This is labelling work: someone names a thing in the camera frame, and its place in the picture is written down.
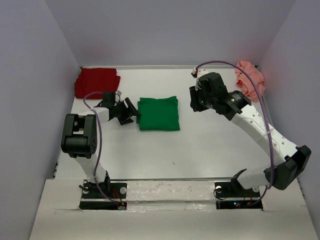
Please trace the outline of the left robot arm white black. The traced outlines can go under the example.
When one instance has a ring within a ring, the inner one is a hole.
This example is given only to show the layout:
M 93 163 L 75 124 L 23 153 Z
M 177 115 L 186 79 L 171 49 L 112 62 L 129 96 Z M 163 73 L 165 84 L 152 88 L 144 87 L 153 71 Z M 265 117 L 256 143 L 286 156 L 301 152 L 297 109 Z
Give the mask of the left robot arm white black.
M 94 192 L 101 198 L 109 198 L 111 180 L 100 163 L 103 146 L 102 123 L 114 118 L 120 125 L 132 123 L 132 117 L 140 117 L 130 99 L 121 99 L 118 92 L 89 93 L 83 98 L 87 112 L 69 113 L 65 116 L 61 137 L 61 150 L 80 165 L 86 175 L 85 192 Z

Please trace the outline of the green t shirt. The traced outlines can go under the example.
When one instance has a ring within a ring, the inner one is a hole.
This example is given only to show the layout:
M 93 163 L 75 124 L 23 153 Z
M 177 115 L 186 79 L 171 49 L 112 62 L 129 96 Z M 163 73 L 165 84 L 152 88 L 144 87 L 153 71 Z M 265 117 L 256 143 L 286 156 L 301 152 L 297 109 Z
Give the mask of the green t shirt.
M 142 132 L 180 130 L 179 101 L 176 96 L 168 98 L 141 97 L 137 102 L 140 116 L 136 123 Z

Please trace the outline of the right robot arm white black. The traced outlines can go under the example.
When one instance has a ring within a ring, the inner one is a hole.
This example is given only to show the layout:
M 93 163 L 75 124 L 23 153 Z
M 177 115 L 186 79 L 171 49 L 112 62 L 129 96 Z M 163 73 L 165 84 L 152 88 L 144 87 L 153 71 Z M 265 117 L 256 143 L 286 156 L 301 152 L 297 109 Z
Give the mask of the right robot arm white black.
M 217 72 L 199 70 L 196 84 L 189 88 L 190 106 L 194 112 L 213 109 L 246 132 L 273 163 L 258 168 L 244 168 L 231 179 L 230 190 L 242 196 L 249 189 L 272 185 L 285 190 L 306 168 L 311 149 L 286 139 L 258 113 L 252 102 L 240 91 L 229 92 Z

